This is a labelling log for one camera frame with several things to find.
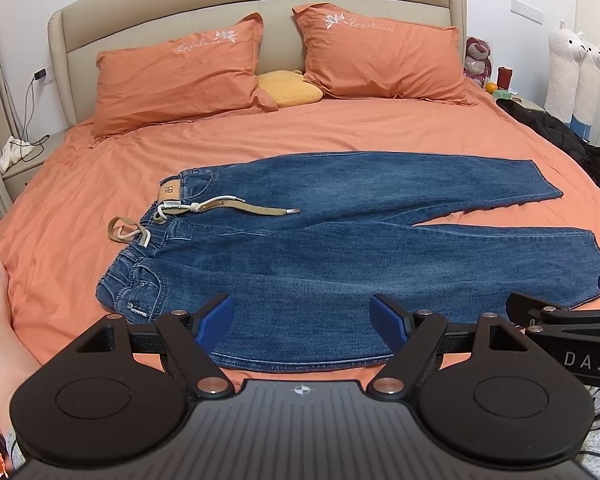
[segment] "jeans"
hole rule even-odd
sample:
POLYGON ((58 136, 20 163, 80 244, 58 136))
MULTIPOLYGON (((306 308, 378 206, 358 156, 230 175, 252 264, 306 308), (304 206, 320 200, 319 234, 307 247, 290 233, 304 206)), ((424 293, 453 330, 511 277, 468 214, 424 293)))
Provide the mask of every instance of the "jeans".
POLYGON ((514 290, 569 306, 600 294, 600 249, 589 231, 413 225, 560 197, 528 160, 311 153, 179 177, 187 204, 231 194, 301 209, 273 217, 219 208, 157 224, 154 204, 141 220, 148 247, 133 241, 98 284, 100 302, 131 322, 231 294, 234 323, 212 354, 225 367, 305 372, 383 362, 391 352, 368 314, 376 293, 455 322, 503 314, 514 290))

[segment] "orange bedsheet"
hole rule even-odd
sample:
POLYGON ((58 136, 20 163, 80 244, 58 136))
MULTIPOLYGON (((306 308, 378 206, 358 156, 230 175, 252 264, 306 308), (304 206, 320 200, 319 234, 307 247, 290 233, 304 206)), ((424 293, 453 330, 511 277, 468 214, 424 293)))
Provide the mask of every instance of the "orange bedsheet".
MULTIPOLYGON (((516 123, 473 83, 467 82, 467 88, 477 106, 325 99, 268 114, 148 126, 102 142, 94 142, 91 121, 77 126, 0 222, 0 259, 11 275, 9 297, 18 337, 45 363, 103 316, 94 296, 96 282, 122 248, 107 239, 107 222, 113 216, 139 219, 155 200, 158 182, 186 168, 346 150, 530 158, 564 192, 563 198, 438 221, 570 226, 592 230, 600 244, 600 190, 595 184, 567 155, 516 123)), ((600 298, 586 307, 600 308, 600 298)), ((159 366, 152 356, 139 360, 159 366)), ((302 378, 355 378, 366 384, 377 370, 302 378)), ((235 383, 266 376, 229 375, 235 383)))

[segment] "red cup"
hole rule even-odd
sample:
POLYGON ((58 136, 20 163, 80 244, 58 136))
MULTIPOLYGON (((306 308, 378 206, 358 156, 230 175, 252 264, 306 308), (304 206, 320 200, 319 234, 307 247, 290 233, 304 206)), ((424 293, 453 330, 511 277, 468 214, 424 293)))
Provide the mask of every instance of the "red cup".
POLYGON ((509 90, 509 85, 511 84, 511 77, 513 76, 513 70, 510 68, 505 68, 501 66, 498 69, 498 88, 500 90, 509 90))

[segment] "pillow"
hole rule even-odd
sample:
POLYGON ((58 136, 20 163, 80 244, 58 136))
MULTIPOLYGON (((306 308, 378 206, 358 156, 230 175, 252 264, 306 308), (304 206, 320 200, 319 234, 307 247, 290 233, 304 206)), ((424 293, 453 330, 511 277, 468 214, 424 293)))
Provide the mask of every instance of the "pillow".
POLYGON ((231 110, 277 110, 254 73, 261 38, 262 17, 255 13, 230 30, 99 53, 94 137, 231 110))
POLYGON ((472 104, 457 28, 369 18, 333 4, 293 12, 307 50, 304 78, 325 93, 472 104))
POLYGON ((280 108, 317 103, 323 96, 322 90, 305 81, 300 71, 267 72, 258 76, 258 85, 273 97, 280 108))

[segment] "white plush toy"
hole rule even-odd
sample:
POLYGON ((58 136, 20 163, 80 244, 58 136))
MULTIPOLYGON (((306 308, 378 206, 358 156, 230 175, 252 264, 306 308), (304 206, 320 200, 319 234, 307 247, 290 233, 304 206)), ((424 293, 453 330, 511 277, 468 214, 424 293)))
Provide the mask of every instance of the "white plush toy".
POLYGON ((587 49, 564 21, 549 34, 549 88, 544 109, 563 123, 571 123, 580 65, 587 49))
POLYGON ((583 139, 589 139, 600 94, 600 45, 595 46, 593 43, 589 43, 585 40, 582 32, 578 33, 578 37, 587 49, 587 58, 580 67, 580 78, 570 126, 583 139))

